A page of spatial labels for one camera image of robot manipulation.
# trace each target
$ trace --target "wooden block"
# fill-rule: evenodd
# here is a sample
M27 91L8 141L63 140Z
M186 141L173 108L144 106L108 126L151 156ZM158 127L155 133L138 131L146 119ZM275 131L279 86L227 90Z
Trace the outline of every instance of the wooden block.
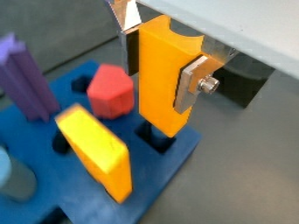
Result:
M79 104L55 120L91 176L122 203L132 192L127 145Z

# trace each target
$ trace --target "screw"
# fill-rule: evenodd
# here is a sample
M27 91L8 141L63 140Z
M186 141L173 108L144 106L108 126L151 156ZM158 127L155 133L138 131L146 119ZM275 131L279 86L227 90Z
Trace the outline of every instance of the screw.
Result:
M233 57L237 51L238 51L237 48L233 48L229 56Z
M211 75L206 76L199 81L199 90L206 94L213 94L219 86L221 82L211 77Z

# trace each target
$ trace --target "orange block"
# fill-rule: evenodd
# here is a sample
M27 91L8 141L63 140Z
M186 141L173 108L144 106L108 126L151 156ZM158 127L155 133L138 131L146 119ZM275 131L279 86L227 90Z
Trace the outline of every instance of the orange block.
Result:
M144 119L174 137L189 121L174 109L181 69L202 54L201 37L185 37L170 30L171 19L160 16L139 28L139 112Z
M55 120L91 176L122 203L132 192L127 145L79 104Z

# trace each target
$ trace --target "toy block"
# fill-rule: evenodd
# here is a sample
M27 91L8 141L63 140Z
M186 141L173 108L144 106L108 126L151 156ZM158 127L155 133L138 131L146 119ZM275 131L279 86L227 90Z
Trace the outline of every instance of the toy block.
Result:
M60 110L34 57L14 34L0 39L0 86L28 120L50 121Z
M92 78L98 70L99 64L90 61L51 83L63 110L79 103L91 113L90 98L74 91L71 86L83 74ZM51 122L32 125L15 105L2 111L2 143L10 146L10 157L31 168L39 181L34 196L23 203L15 203L0 194L2 224L56 224L64 219L74 224L139 223L193 154L202 136L186 126L175 140L164 138L151 125L144 127L146 119L139 115L138 107L136 100L130 115L116 120L102 120L130 149L134 191L122 204L111 198L106 187L91 177L76 153L70 150L54 117ZM167 148L166 153L156 146Z
M95 116L116 119L135 106L134 82L120 66L102 65L88 86Z
M16 201L26 201L34 196L35 189L34 172L0 146L0 193Z
M201 37L185 37L160 16L139 28L139 113L168 136L187 123L193 108L182 115L174 109L181 69L202 54Z
M91 176L116 202L124 202L132 192L127 145L79 104L55 120Z

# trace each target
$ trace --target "blue base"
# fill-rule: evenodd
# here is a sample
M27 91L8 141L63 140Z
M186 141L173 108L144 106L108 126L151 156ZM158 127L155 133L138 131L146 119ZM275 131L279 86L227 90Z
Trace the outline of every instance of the blue base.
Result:
M98 67L88 62L51 84L63 109L79 102L90 110L87 96L71 91L71 81L83 74L91 77ZM201 141L198 132L186 127L168 151L159 154L135 133L143 121L138 105L130 115L103 121L130 149L134 192L119 205L87 173L75 153L62 155L52 150L58 131L54 119L48 123L27 122L15 106L2 111L0 141L32 168L39 185L36 194L24 203L0 196L0 223L39 223L55 207L62 208L75 224L136 223Z

